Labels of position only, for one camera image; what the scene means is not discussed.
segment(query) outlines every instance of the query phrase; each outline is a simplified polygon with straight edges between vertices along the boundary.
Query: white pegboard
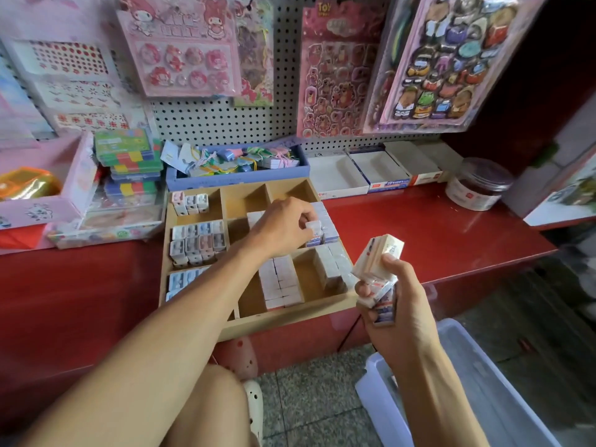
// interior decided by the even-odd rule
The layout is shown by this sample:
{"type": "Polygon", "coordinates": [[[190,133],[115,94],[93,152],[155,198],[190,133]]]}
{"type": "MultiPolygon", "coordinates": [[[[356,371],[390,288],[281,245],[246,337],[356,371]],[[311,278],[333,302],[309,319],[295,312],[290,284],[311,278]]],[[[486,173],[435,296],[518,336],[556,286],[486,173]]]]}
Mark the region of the white pegboard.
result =
{"type": "MultiPolygon", "coordinates": [[[[164,139],[175,143],[227,145],[268,142],[296,133],[296,108],[300,82],[302,7],[315,0],[270,0],[275,59],[274,106],[235,108],[230,97],[153,99],[157,127],[164,139]]],[[[355,0],[389,6],[390,0],[355,0]]],[[[358,149],[380,141],[436,138],[435,134],[365,135],[305,140],[305,150],[349,147],[358,149]]]]}

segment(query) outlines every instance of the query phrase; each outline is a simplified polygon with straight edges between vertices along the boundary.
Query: forearm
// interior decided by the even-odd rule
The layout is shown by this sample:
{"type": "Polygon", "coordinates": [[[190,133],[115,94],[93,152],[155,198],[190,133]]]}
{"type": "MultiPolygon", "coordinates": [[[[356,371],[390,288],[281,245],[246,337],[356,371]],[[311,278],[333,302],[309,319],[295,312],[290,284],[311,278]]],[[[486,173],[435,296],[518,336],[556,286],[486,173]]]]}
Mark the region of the forearm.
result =
{"type": "Polygon", "coordinates": [[[416,447],[488,447],[459,377],[440,345],[413,353],[409,365],[397,370],[395,377],[416,447]]]}
{"type": "Polygon", "coordinates": [[[234,244],[220,262],[139,324],[44,416],[23,445],[158,445],[265,259],[250,241],[234,244]],[[124,415],[126,426],[120,423],[124,415]]]}

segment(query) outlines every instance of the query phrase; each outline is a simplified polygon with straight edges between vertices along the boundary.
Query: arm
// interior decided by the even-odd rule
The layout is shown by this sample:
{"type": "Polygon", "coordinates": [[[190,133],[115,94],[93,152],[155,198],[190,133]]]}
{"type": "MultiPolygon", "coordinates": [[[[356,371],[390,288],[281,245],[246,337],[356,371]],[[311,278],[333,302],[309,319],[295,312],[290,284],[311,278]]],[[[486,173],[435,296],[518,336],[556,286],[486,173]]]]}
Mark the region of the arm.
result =
{"type": "MultiPolygon", "coordinates": [[[[383,264],[398,277],[395,325],[376,328],[376,313],[361,310],[373,345],[398,382],[415,445],[488,447],[412,266],[390,255],[383,256],[383,264]]],[[[362,281],[356,291],[362,297],[370,293],[362,281]]]]}
{"type": "Polygon", "coordinates": [[[21,446],[159,445],[258,268],[312,238],[301,219],[316,219],[307,202],[274,202],[222,260],[140,323],[52,406],[21,446]]]}

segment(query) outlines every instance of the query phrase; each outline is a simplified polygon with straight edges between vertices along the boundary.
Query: shoe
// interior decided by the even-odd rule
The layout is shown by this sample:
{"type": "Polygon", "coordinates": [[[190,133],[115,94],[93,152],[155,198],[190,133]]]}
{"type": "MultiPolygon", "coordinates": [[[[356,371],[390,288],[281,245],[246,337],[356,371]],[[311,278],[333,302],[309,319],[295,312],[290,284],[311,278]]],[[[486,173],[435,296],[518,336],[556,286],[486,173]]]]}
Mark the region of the shoe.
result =
{"type": "Polygon", "coordinates": [[[259,444],[263,442],[263,392],[254,380],[243,383],[246,398],[249,400],[250,431],[252,431],[259,444]]]}

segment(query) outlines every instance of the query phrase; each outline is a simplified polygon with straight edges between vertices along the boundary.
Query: white plastic bin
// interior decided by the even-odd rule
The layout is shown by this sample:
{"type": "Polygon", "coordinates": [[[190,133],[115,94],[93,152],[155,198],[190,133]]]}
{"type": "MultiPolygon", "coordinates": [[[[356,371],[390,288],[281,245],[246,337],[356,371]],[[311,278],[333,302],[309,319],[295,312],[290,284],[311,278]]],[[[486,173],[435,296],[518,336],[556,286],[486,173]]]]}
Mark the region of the white plastic bin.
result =
{"type": "MultiPolygon", "coordinates": [[[[495,364],[453,319],[437,324],[472,410],[491,447],[560,447],[555,437],[495,364]]],[[[370,356],[356,392],[385,447],[413,447],[393,373],[380,353],[370,356]]]]}

